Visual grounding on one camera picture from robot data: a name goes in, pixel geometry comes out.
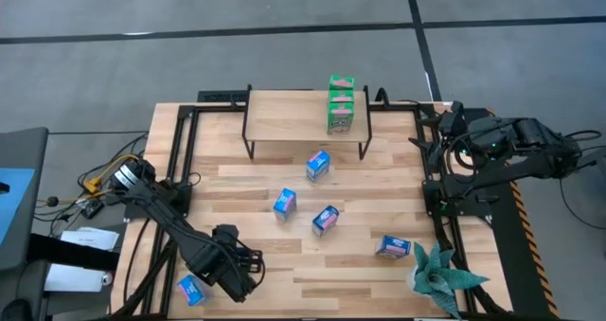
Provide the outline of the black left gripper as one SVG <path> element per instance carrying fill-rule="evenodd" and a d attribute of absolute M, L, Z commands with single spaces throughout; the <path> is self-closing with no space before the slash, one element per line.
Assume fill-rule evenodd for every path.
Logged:
<path fill-rule="evenodd" d="M 246 271 L 258 274 L 264 270 L 263 253 L 240 249 L 235 242 L 211 242 L 209 252 L 207 283 L 219 284 L 233 301 L 243 302 L 257 287 Z"/>

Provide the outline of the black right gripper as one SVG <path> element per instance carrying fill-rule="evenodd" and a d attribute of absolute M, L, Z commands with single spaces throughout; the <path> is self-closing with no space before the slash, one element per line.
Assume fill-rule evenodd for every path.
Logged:
<path fill-rule="evenodd" d="M 442 116 L 417 118 L 421 127 L 438 128 L 439 144 L 412 139 L 411 142 L 425 152 L 429 169 L 447 169 L 454 161 L 463 169 L 477 169 L 477 161 L 470 145 L 468 123 L 465 119 L 442 119 Z"/>

